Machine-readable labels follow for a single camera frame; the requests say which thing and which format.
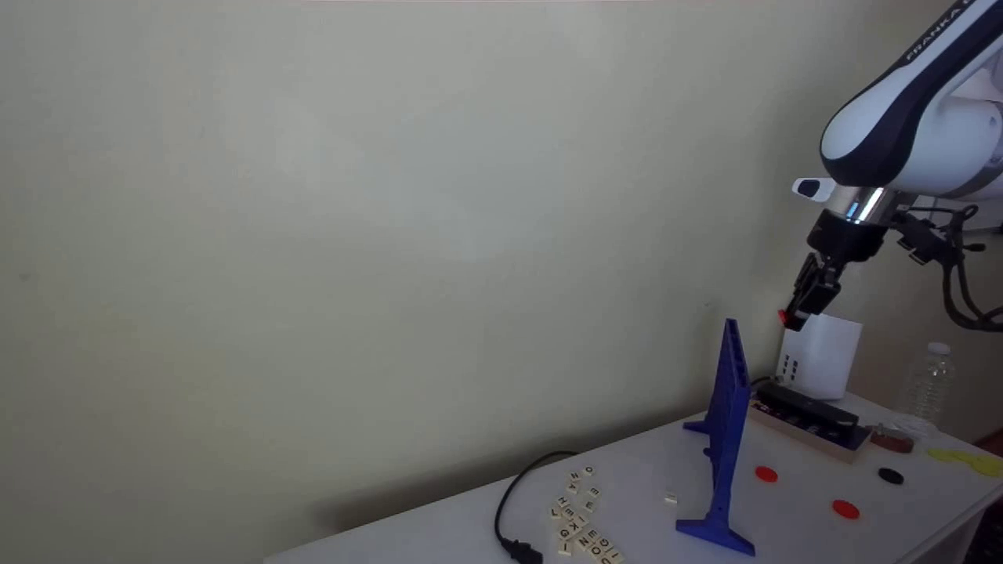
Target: blue stand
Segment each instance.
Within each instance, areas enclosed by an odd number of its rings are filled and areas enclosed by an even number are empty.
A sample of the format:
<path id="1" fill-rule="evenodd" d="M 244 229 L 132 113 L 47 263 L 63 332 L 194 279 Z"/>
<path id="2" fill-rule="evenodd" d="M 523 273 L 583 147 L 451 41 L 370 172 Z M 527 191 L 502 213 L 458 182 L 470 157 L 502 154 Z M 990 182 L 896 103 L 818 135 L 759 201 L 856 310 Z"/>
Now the blue stand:
<path id="1" fill-rule="evenodd" d="M 702 520 L 680 520 L 677 530 L 743 555 L 755 555 L 755 545 L 730 530 L 727 514 L 730 514 L 733 464 L 740 461 L 749 398 L 752 392 L 749 392 L 749 370 L 746 370 L 740 326 L 727 320 L 712 407 L 705 420 L 693 420 L 683 426 L 690 432 L 702 432 L 712 439 L 705 454 L 712 457 L 715 495 Z"/>

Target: black cable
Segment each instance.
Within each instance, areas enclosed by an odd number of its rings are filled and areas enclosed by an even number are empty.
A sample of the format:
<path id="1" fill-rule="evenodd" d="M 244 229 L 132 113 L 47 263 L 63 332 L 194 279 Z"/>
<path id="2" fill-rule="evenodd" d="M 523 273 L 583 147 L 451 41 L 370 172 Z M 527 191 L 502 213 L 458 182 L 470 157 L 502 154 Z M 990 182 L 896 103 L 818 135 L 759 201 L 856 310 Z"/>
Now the black cable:
<path id="1" fill-rule="evenodd" d="M 530 542 L 520 542 L 520 539 L 508 539 L 502 536 L 502 517 L 505 517 L 505 504 L 511 498 L 511 492 L 523 483 L 523 476 L 530 476 L 536 467 L 549 464 L 549 461 L 558 461 L 558 457 L 574 457 L 577 451 L 552 451 L 552 454 L 542 454 L 536 457 L 530 467 L 523 467 L 505 489 L 498 508 L 495 508 L 495 539 L 502 545 L 502 551 L 514 561 L 514 564 L 542 564 L 542 555 L 530 545 Z"/>
<path id="2" fill-rule="evenodd" d="M 950 222 L 940 229 L 947 244 L 956 248 L 956 257 L 940 260 L 943 263 L 943 310 L 947 316 L 972 332 L 1003 332 L 1003 323 L 997 316 L 1003 307 L 981 310 L 972 298 L 969 269 L 965 269 L 965 222 L 978 213 L 978 207 L 947 210 L 947 207 L 912 207 L 912 210 L 931 210 L 931 213 L 950 213 Z M 953 276 L 959 279 L 962 304 L 956 304 Z"/>

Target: power cord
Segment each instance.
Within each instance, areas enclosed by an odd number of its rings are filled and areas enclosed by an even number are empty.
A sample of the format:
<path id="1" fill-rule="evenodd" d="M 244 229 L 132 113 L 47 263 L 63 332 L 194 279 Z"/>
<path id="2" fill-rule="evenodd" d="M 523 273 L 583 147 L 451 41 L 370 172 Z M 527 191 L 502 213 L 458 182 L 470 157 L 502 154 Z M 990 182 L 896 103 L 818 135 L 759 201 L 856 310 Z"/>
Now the power cord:
<path id="1" fill-rule="evenodd" d="M 505 504 L 511 498 L 511 492 L 523 483 L 523 476 L 530 476 L 536 467 L 542 464 L 552 464 L 552 461 L 561 461 L 561 457 L 574 457 L 577 451 L 552 451 L 552 454 L 542 454 L 536 457 L 530 467 L 523 467 L 505 489 L 498 508 L 495 508 L 495 539 L 502 545 L 502 551 L 514 561 L 514 564 L 542 564 L 542 555 L 530 545 L 530 542 L 520 542 L 520 539 L 508 539 L 502 536 L 502 517 L 505 517 Z"/>
<path id="2" fill-rule="evenodd" d="M 937 260 L 943 266 L 943 310 L 947 316 L 972 332 L 1003 332 L 1003 307 L 981 310 L 969 288 L 965 251 L 984 251 L 984 244 L 965 244 L 965 222 L 978 213 L 978 207 L 909 207 L 912 213 L 943 213 L 947 226 L 922 222 L 903 216 L 900 232 L 906 235 L 900 244 L 912 251 L 918 263 Z"/>

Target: red dot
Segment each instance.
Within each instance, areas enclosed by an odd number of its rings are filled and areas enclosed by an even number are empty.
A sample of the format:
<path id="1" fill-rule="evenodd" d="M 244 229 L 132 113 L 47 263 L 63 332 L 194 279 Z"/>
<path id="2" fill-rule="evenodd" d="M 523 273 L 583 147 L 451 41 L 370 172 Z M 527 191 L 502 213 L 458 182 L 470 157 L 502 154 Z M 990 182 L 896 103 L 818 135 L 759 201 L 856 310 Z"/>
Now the red dot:
<path id="1" fill-rule="evenodd" d="M 780 473 L 771 470 L 771 467 L 755 467 L 755 476 L 759 476 L 759 483 L 777 483 L 780 479 Z"/>
<path id="2" fill-rule="evenodd" d="M 846 498 L 837 498 L 837 501 L 834 501 L 834 511 L 837 511 L 843 520 L 859 520 L 859 508 L 849 504 Z"/>

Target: white wall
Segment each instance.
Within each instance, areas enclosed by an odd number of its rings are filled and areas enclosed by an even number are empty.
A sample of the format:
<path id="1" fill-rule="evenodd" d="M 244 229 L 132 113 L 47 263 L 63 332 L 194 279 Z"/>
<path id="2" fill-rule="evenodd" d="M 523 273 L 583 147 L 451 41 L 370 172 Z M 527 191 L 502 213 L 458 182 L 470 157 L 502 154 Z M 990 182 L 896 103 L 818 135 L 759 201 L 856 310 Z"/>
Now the white wall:
<path id="1" fill-rule="evenodd" d="M 771 367 L 787 182 L 940 6 L 6 0 L 0 561 L 254 561 L 699 404 L 727 313 Z M 915 273 L 856 385 L 950 335 L 1000 426 Z"/>

